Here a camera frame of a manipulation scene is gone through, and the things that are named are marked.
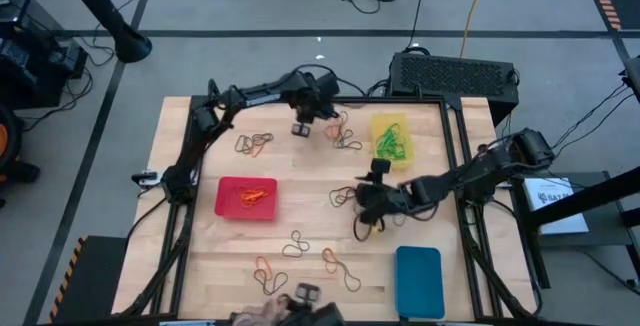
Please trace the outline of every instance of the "wooden tabletop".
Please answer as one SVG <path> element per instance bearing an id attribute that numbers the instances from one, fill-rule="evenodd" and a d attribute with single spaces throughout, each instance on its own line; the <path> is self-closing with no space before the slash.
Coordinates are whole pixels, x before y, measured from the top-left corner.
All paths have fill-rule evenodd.
<path id="1" fill-rule="evenodd" d="M 164 101 L 149 160 L 149 168 L 162 171 L 179 154 L 190 98 L 169 97 Z M 463 99 L 464 117 L 471 149 L 495 139 L 485 99 Z M 346 320 L 398 319 L 394 303 L 393 256 L 399 246 L 437 248 L 442 255 L 447 320 L 473 320 L 469 286 L 452 195 L 441 202 L 435 218 L 427 223 L 408 219 L 398 227 L 388 219 L 387 230 L 373 234 L 364 243 L 354 239 L 352 204 L 332 207 L 329 191 L 355 186 L 355 176 L 364 176 L 371 164 L 369 136 L 371 116 L 376 113 L 406 113 L 416 161 L 404 171 L 392 171 L 385 182 L 393 185 L 420 175 L 438 175 L 449 169 L 440 113 L 436 105 L 369 104 L 361 108 L 336 106 L 347 111 L 347 128 L 360 151 L 335 149 L 323 133 L 326 122 L 316 121 L 308 139 L 291 135 L 295 112 L 287 105 L 265 105 L 241 112 L 235 128 L 225 133 L 204 160 L 187 261 L 180 318 L 226 319 L 247 305 L 259 305 L 267 297 L 254 280 L 255 258 L 264 256 L 274 273 L 285 272 L 288 282 L 280 292 L 293 293 L 299 282 L 321 288 L 320 304 L 334 301 Z M 462 156 L 450 113 L 458 162 Z M 270 132 L 274 140 L 256 157 L 237 153 L 240 135 Z M 277 215 L 273 222 L 230 221 L 214 213 L 218 181 L 222 176 L 268 177 L 278 180 Z M 162 190 L 145 194 L 136 219 L 158 200 Z M 496 198 L 510 205 L 509 196 L 499 191 Z M 124 261 L 113 312 L 125 309 L 144 288 L 158 266 L 169 206 L 162 206 L 136 229 Z M 535 309 L 518 229 L 513 218 L 492 206 L 485 210 L 487 233 L 496 271 L 528 310 Z M 282 255 L 299 230 L 310 250 L 301 258 Z M 344 285 L 343 273 L 328 274 L 321 257 L 330 247 L 349 271 L 362 281 L 358 292 Z M 479 283 L 486 314 L 491 314 L 486 280 L 479 268 Z M 168 310 L 173 273 L 165 284 L 163 310 Z"/>

